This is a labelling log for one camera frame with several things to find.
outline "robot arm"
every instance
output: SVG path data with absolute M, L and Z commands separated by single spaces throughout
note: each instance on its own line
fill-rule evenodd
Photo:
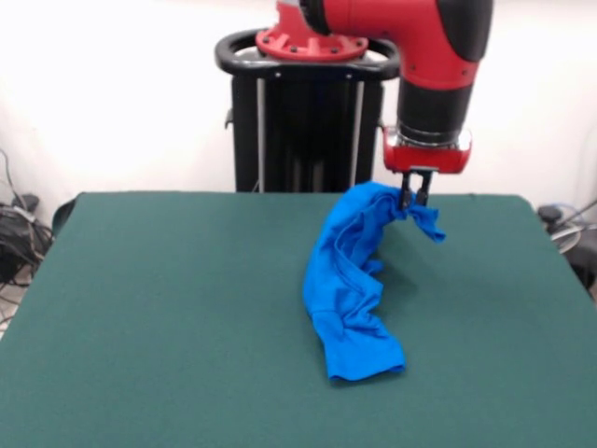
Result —
M 321 34 L 392 40 L 402 75 L 397 125 L 385 129 L 386 167 L 402 173 L 407 206 L 410 174 L 423 176 L 425 204 L 434 172 L 465 169 L 471 138 L 466 110 L 485 54 L 493 0 L 300 0 L 307 23 Z

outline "green felt surface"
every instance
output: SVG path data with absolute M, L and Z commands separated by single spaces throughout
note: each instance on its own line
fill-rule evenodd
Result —
M 596 446 L 597 315 L 518 198 L 389 226 L 407 371 L 331 384 L 301 283 L 335 200 L 80 197 L 0 342 L 0 446 Z

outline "black metal frame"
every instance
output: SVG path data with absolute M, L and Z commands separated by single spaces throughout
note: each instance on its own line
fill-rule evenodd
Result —
M 342 192 L 353 181 L 370 180 L 382 112 L 382 81 L 399 76 L 394 44 L 369 41 L 369 50 L 387 58 L 380 63 L 367 57 L 343 63 L 305 63 L 274 60 L 257 52 L 237 54 L 256 47 L 259 31 L 230 35 L 215 48 L 217 65 L 233 75 L 233 108 L 227 123 L 234 124 L 236 190 L 259 190 L 258 82 L 266 92 L 262 105 L 267 148 L 264 191 Z M 362 117 L 354 173 L 359 83 Z

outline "red mounting plate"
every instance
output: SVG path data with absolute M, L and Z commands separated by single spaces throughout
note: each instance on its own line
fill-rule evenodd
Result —
M 319 35 L 307 25 L 298 6 L 278 2 L 280 21 L 257 34 L 257 46 L 278 59 L 314 63 L 350 61 L 365 54 L 368 40 L 346 35 Z

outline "crumpled fabric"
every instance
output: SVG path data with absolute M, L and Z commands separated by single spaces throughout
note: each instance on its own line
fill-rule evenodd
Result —
M 358 381 L 384 371 L 403 371 L 404 352 L 382 321 L 371 313 L 383 285 L 372 275 L 382 263 L 370 259 L 390 222 L 412 217 L 433 241 L 438 211 L 417 205 L 398 210 L 400 189 L 368 182 L 353 187 L 326 220 L 307 267 L 303 299 L 321 339 L 330 379 Z

